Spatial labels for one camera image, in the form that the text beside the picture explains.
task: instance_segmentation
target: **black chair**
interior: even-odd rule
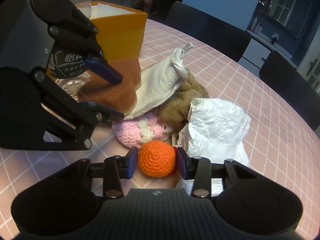
[[[236,62],[251,39],[246,31],[181,2],[174,2],[164,24],[208,44]]]
[[[320,125],[320,95],[277,51],[259,71],[260,79],[280,95],[314,131]]]

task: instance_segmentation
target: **pink checkered tablecloth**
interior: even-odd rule
[[[184,64],[206,87],[212,98],[220,97],[240,105],[251,117],[243,143],[251,168],[287,187],[300,197],[303,217],[297,232],[313,239],[320,221],[320,140],[303,119],[270,87],[208,45],[160,23],[147,20],[140,65],[145,68],[170,55],[176,47],[191,41],[193,48]],[[53,138],[47,134],[47,140]],[[0,149],[0,235],[12,239],[18,229],[10,213],[11,202],[22,190],[81,158],[93,163],[112,155],[125,155],[110,124],[100,125],[88,151],[41,152]],[[125,194],[130,188],[175,187],[179,176],[151,178],[139,168],[133,179],[123,180]],[[102,193],[102,180],[92,187]]]

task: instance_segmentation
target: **pink and white crochet toy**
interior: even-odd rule
[[[173,128],[160,122],[154,111],[149,111],[132,120],[113,122],[112,130],[123,145],[140,148],[152,140],[167,141]]]

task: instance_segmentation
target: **countertop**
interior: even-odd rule
[[[255,39],[257,39],[258,41],[260,41],[261,43],[263,43],[265,46],[267,46],[268,48],[270,48],[271,50],[276,50],[278,51],[282,57],[284,57],[295,69],[297,69],[297,66],[291,61],[291,58],[289,58],[281,49],[281,47],[275,42],[274,45],[272,45],[270,42],[268,42],[267,40],[265,40],[263,37],[261,37],[260,35],[257,35],[255,33],[253,33],[250,30],[247,30],[248,33],[250,33],[250,35],[252,37],[254,37]]]
[[[185,55],[183,64],[212,98],[234,102],[251,117],[243,139],[250,167],[301,199],[303,217],[297,232],[306,240],[315,238],[320,221],[320,140],[263,81],[214,48],[168,26],[147,20],[139,58],[141,68],[159,62],[189,41],[194,47]],[[46,137],[54,140],[49,134]],[[5,240],[18,233],[10,206],[22,190],[81,158],[97,163],[109,156],[124,156],[129,150],[116,140],[110,123],[98,125],[91,139],[92,148],[87,151],[0,149],[0,235]],[[137,167],[132,179],[122,180],[122,187],[125,194],[130,188],[170,188],[179,178],[177,173],[152,178]],[[101,179],[94,179],[92,191],[102,194]]]

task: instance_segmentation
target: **orange ball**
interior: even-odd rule
[[[153,140],[142,145],[138,163],[143,173],[152,177],[164,177],[174,169],[176,153],[171,145]]]

